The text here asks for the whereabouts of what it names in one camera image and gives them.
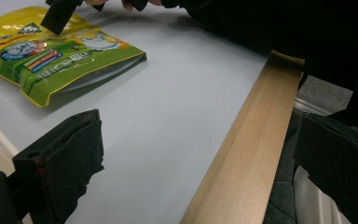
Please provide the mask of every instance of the black clothing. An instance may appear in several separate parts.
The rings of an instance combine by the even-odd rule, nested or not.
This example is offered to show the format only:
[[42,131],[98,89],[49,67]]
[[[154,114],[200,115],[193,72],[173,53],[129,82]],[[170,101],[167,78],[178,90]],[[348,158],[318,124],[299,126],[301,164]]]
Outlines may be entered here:
[[[162,5],[184,7],[220,35],[305,59],[305,73],[358,92],[358,1],[162,0]],[[341,121],[358,125],[357,96],[349,107],[350,122]]]

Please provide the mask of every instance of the wooden plank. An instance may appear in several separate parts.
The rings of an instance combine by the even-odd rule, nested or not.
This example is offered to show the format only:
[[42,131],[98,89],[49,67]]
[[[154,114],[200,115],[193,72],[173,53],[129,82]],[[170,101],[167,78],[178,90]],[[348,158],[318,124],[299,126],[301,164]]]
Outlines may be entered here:
[[272,51],[181,223],[262,223],[303,60]]

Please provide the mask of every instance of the white table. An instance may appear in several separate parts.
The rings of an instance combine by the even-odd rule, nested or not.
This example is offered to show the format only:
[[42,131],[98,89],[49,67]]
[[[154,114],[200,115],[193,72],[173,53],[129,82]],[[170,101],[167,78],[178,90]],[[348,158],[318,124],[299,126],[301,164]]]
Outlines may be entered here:
[[[47,5],[0,0],[0,15],[28,6]],[[46,108],[0,78],[0,131],[22,150],[64,119],[99,109],[105,170],[67,223],[179,223],[267,56],[203,31],[179,8],[128,13],[111,0],[101,13],[85,4],[76,13],[148,60]]]

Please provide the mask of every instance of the person's hand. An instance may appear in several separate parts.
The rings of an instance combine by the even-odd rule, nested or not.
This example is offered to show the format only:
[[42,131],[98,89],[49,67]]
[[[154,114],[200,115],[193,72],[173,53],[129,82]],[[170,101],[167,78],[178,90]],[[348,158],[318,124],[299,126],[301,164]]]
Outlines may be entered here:
[[[103,4],[109,0],[85,0],[87,5],[89,6],[98,6],[100,4]],[[149,3],[151,3],[152,5],[155,6],[162,6],[161,4],[161,0],[147,0]],[[127,11],[132,11],[133,6],[132,3],[128,0],[121,0],[121,3],[123,4],[123,7],[127,10]]]

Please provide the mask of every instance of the yellow-green snack bag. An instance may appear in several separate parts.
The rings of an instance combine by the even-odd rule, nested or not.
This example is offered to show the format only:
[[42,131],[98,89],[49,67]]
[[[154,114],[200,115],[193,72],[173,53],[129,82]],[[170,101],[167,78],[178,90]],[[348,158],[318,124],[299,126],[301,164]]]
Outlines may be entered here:
[[48,105],[54,93],[120,74],[146,59],[142,50],[76,14],[55,35],[39,25],[46,13],[27,7],[0,17],[0,77],[38,106]]

